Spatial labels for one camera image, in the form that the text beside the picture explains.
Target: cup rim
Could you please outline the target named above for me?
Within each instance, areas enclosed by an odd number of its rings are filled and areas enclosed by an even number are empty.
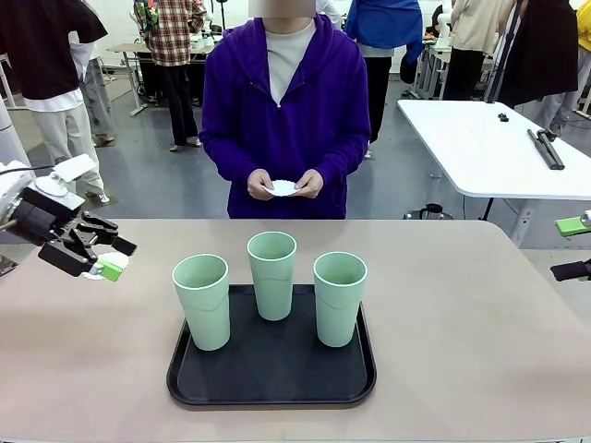
[[[318,265],[318,262],[321,261],[323,258],[327,257],[327,256],[334,256],[334,255],[343,255],[343,256],[349,256],[349,257],[353,257],[357,260],[359,260],[361,262],[361,264],[363,265],[363,277],[361,277],[359,280],[357,280],[355,283],[348,283],[348,284],[339,284],[339,283],[333,283],[331,281],[325,280],[323,279],[318,272],[316,271],[316,266]],[[332,251],[332,252],[327,252],[326,254],[322,254],[320,257],[318,257],[315,261],[314,261],[314,276],[316,278],[318,278],[320,281],[322,281],[325,284],[329,284],[330,286],[335,286],[338,288],[350,288],[353,286],[358,285],[360,282],[364,281],[367,277],[368,277],[368,265],[366,264],[366,262],[364,260],[362,260],[360,257],[356,256],[355,254],[351,254],[350,252],[344,252],[344,251]]]
[[[220,277],[215,282],[213,282],[212,284],[208,284],[207,286],[201,286],[199,288],[191,288],[189,286],[185,286],[184,284],[180,284],[178,281],[176,281],[175,272],[178,269],[178,267],[181,266],[186,261],[192,260],[193,258],[197,258],[197,257],[214,257],[214,258],[220,259],[222,261],[222,263],[225,265],[225,272],[223,273],[223,276]],[[219,282],[222,281],[223,279],[225,279],[227,277],[227,275],[228,275],[228,263],[223,258],[221,258],[220,256],[216,256],[215,254],[197,254],[195,256],[187,257],[187,258],[181,260],[173,269],[172,278],[173,278],[173,283],[181,289],[185,289],[188,291],[203,291],[203,290],[212,288],[216,284],[219,284]]]
[[[257,237],[260,237],[260,236],[262,236],[262,235],[266,235],[266,234],[268,234],[268,233],[280,233],[281,235],[285,235],[286,237],[289,237],[289,238],[290,238],[290,239],[291,239],[291,240],[294,242],[294,250],[293,250],[292,252],[290,252],[289,254],[287,254],[285,257],[281,257],[281,258],[263,258],[263,257],[259,257],[259,256],[255,255],[255,254],[253,254],[252,252],[250,252],[250,244],[251,244],[251,243],[252,243],[252,242],[253,242],[253,241],[254,241],[254,240],[257,238]],[[258,234],[256,234],[255,236],[253,236],[253,237],[252,237],[250,240],[248,240],[248,243],[247,243],[247,252],[248,252],[248,254],[249,254],[251,257],[255,258],[256,260],[260,260],[260,261],[266,261],[266,262],[268,262],[268,263],[273,263],[273,262],[276,262],[276,261],[282,261],[282,260],[285,260],[285,259],[287,259],[287,258],[291,257],[293,254],[295,254],[295,253],[296,253],[296,251],[297,251],[297,241],[295,240],[295,238],[294,238],[292,235],[290,235],[289,233],[282,233],[281,231],[266,231],[266,232],[264,232],[264,233],[258,233]]]

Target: black tray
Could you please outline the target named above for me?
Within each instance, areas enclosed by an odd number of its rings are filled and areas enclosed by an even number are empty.
[[[295,285],[292,312],[278,322],[257,311],[254,288],[230,286],[231,338],[219,351],[200,351],[183,325],[167,385],[191,406],[353,406],[376,384],[363,307],[353,340],[333,349],[316,335],[314,286]]]

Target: person's left hand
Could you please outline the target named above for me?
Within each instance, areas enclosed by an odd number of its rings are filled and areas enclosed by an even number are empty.
[[[292,197],[316,198],[323,187],[324,179],[322,175],[315,169],[310,169],[295,184],[297,192]]]

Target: purple hoodie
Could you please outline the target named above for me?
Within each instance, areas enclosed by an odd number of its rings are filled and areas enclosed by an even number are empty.
[[[207,59],[200,138],[220,175],[232,182],[233,219],[344,219],[347,175],[368,149],[368,80],[357,45],[317,15],[316,33],[281,101],[271,97],[262,19],[228,31]],[[264,169],[271,180],[297,182],[316,169],[315,199],[258,201],[247,180]]]

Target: blue jacket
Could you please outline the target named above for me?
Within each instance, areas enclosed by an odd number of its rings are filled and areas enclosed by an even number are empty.
[[[423,50],[423,16],[418,0],[353,0],[345,32],[372,48],[407,46],[410,64]]]
[[[347,175],[368,149],[368,80],[356,44],[328,17],[315,20],[316,33],[281,106],[271,96],[260,18],[224,34],[207,59],[199,136],[220,175],[232,182],[233,219],[345,217]],[[247,180],[259,168],[271,180],[292,182],[316,169],[324,187],[315,199],[258,201]]]

